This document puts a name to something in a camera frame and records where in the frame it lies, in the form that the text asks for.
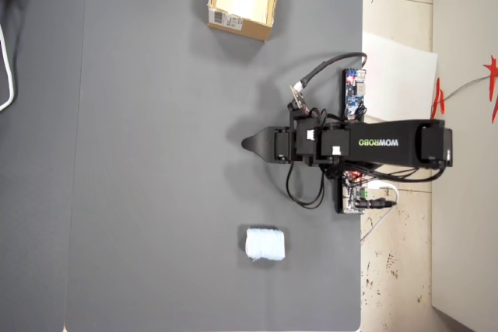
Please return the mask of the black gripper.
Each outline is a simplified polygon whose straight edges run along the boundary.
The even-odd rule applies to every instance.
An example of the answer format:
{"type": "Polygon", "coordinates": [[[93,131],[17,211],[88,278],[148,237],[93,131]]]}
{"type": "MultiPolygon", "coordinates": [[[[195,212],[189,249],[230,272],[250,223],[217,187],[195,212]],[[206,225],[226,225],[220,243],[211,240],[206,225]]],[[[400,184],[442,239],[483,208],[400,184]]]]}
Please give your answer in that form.
{"type": "Polygon", "coordinates": [[[242,140],[243,149],[253,152],[267,163],[293,163],[296,159],[296,129],[266,127],[242,140]]]}

